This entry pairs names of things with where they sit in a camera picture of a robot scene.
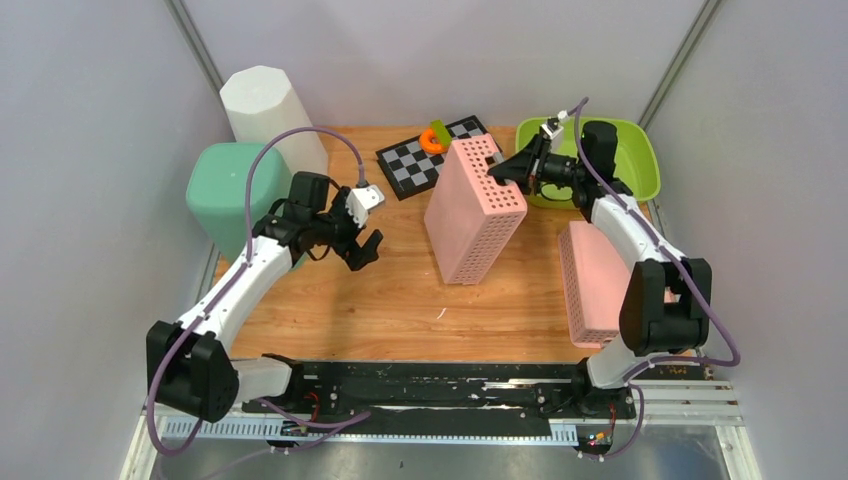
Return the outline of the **pink perforated basket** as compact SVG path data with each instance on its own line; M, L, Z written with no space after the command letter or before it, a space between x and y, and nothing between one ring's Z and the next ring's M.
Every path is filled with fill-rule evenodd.
M450 144L424 216L446 284L480 283L527 215L518 187L488 174L487 160L500 153L489 134Z
M594 225L572 221L558 236L571 342L601 348L619 333L619 313L630 271Z

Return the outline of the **green plastic bin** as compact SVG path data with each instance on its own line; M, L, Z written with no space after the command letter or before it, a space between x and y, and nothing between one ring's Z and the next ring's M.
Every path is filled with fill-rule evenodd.
M246 244L245 192L250 167L261 143L218 143L199 156L186 190L186 203L220 254L234 262ZM251 219L264 216L288 196L292 173L275 149L257 167L251 189Z

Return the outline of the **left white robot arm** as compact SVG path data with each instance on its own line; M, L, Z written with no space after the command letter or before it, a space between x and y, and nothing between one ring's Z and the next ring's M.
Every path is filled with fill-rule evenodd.
M326 247L352 271L376 261L382 233L364 243L357 238L384 202L375 185L337 187L325 175L295 174L288 197L254 224L245 249L206 296L177 321L148 331L149 401L209 423L262 398L283 413L298 411L307 390L300 362L277 354L233 360L231 345L270 288L314 247Z

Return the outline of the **large white container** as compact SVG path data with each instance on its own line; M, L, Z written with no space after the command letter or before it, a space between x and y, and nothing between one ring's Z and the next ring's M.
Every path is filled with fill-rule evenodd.
M234 137L266 144L286 131L313 125L284 70L254 66L230 76L219 91ZM315 132L298 133L275 145L289 171L326 174L328 154Z

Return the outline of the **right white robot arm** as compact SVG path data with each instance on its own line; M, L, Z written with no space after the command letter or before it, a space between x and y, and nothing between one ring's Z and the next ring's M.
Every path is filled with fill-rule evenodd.
M523 149L509 158L497 155L488 173L525 194L546 184L570 188L573 204L605 235L630 272L619 333L585 360L587 379L570 392L575 411L592 418L609 407L609 389L625 386L660 361L679 361L706 342L712 270L707 261L671 246L616 177L616 126L592 120L575 124L574 131L575 156L557 153L564 123L549 118Z

